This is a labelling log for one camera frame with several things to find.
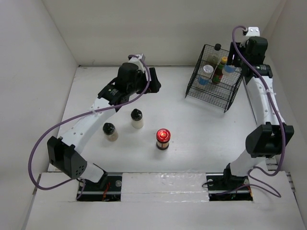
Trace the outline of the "dark soy sauce bottle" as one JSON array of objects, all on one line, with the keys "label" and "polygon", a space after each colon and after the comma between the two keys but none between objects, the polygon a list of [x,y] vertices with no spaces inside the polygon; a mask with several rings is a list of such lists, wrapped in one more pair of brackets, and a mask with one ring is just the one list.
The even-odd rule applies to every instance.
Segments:
[{"label": "dark soy sauce bottle", "polygon": [[221,44],[215,44],[212,53],[208,55],[207,64],[212,66],[213,69],[215,69],[216,66],[218,65],[220,49],[221,49]]}]

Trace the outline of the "red lid sauce jar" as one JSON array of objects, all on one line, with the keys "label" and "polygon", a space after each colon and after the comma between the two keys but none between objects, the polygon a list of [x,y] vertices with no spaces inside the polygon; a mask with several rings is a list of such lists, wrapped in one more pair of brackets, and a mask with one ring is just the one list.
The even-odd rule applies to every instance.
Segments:
[{"label": "red lid sauce jar", "polygon": [[171,133],[168,129],[159,129],[156,133],[156,146],[160,150],[166,150],[169,147]]}]

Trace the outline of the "silver lid blue shaker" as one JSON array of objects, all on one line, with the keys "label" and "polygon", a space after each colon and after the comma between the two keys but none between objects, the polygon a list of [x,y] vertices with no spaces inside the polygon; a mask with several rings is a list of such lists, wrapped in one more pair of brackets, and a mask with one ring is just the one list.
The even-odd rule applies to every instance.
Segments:
[{"label": "silver lid blue shaker", "polygon": [[204,65],[198,76],[198,84],[205,86],[209,83],[209,80],[213,74],[214,68],[211,65]]}]

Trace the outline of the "black cap white spice jar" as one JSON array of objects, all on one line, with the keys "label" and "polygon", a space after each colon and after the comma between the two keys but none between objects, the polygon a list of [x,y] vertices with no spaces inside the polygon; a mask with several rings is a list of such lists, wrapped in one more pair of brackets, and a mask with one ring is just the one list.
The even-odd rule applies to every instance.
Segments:
[{"label": "black cap white spice jar", "polygon": [[139,109],[133,109],[131,114],[131,124],[134,128],[140,129],[144,125],[143,114]]}]

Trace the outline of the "chili sauce bottle yellow cap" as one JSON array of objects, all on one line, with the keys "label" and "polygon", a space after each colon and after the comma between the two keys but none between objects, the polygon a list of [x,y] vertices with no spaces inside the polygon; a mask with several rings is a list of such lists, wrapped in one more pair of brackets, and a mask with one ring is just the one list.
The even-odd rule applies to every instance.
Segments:
[{"label": "chili sauce bottle yellow cap", "polygon": [[220,83],[223,77],[223,68],[227,63],[227,57],[222,57],[220,63],[217,65],[214,74],[212,76],[212,83],[218,84]]}]

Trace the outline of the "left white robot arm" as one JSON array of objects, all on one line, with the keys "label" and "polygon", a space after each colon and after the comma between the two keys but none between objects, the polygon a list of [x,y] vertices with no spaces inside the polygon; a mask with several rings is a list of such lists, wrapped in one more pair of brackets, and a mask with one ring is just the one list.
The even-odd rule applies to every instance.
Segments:
[{"label": "left white robot arm", "polygon": [[98,94],[91,109],[92,112],[59,138],[51,137],[47,141],[49,162],[71,179],[85,179],[96,190],[102,190],[107,184],[107,172],[99,166],[87,162],[81,153],[93,134],[113,116],[133,94],[157,93],[161,88],[155,68],[149,68],[150,79],[138,65],[123,63],[117,77],[109,82]]}]

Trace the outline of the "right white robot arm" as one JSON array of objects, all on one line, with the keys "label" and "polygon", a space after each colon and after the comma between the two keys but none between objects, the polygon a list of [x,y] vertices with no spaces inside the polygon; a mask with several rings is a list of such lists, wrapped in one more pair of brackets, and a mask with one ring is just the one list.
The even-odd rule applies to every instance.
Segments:
[{"label": "right white robot arm", "polygon": [[228,64],[242,69],[246,88],[257,128],[245,141],[245,150],[224,169],[221,183],[227,190],[243,187],[243,182],[258,164],[265,159],[280,156],[280,164],[285,157],[285,148],[294,135],[293,126],[282,118],[273,90],[273,74],[269,65],[264,64],[268,41],[260,36],[251,36],[245,42],[232,41]]}]

